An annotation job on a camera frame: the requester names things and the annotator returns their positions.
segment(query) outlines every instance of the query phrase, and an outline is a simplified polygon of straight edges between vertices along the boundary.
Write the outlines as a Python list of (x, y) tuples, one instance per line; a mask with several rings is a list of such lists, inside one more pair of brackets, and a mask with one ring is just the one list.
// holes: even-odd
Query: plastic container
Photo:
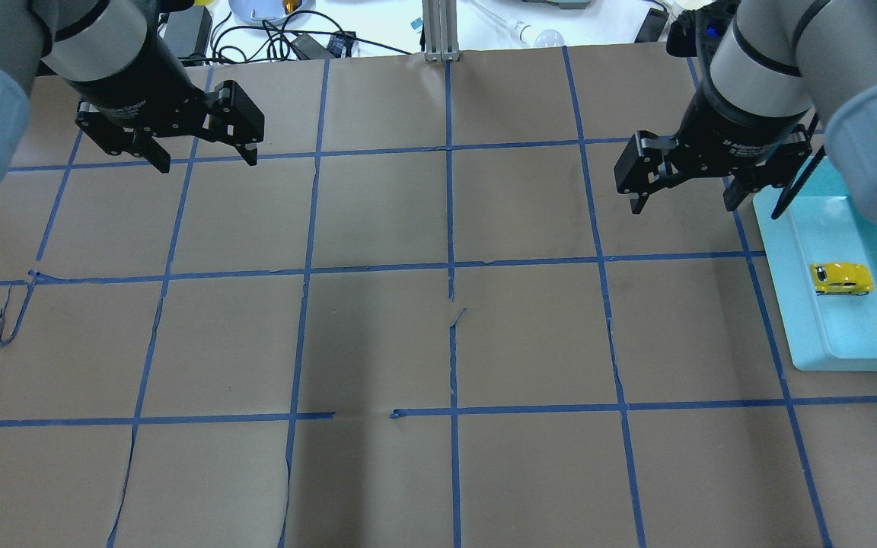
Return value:
[[(828, 161), (772, 221), (779, 194), (767, 188), (753, 206), (793, 364), (803, 371), (877, 371), (877, 225), (856, 211)], [(875, 291), (815, 295), (810, 264), (835, 261), (867, 264)]]

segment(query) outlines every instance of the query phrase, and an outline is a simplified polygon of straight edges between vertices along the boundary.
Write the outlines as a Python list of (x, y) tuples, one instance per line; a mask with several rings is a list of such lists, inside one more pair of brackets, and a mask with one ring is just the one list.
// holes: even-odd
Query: light blue bin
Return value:
[[(767, 188), (753, 207), (793, 364), (804, 371), (877, 371), (877, 225), (850, 204), (845, 183), (828, 161), (772, 221), (779, 194)], [(867, 264), (875, 291), (817, 296), (808, 270), (812, 263)]]

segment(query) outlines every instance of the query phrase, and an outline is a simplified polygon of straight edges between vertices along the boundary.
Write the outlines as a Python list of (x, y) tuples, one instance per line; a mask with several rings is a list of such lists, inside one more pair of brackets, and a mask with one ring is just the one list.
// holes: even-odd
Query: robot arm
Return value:
[(106, 153), (167, 173), (171, 157), (154, 138), (194, 135), (255, 165), (262, 112), (234, 81), (212, 93), (192, 84), (142, 5), (152, 2), (0, 0), (0, 180), (27, 128), (41, 58), (79, 91), (76, 124)]
[(787, 187), (811, 153), (799, 122), (813, 104), (828, 156), (877, 223), (877, 0), (723, 0), (687, 17), (668, 49), (699, 56), (705, 76), (671, 139), (637, 132), (620, 157), (633, 212), (694, 177), (733, 177), (729, 211)]

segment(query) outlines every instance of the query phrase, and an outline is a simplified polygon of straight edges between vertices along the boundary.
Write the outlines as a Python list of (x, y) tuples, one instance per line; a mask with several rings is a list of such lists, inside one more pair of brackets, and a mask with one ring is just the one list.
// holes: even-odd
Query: yellow toy car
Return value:
[(812, 264), (811, 278), (818, 295), (867, 295), (875, 288), (868, 267), (859, 263)]

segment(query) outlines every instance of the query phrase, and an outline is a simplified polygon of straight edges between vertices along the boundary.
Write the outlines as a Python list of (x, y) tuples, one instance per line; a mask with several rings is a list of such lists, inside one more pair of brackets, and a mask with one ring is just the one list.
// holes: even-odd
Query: metal post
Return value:
[(422, 0), (425, 59), (433, 62), (459, 60), (455, 2), (456, 0)]

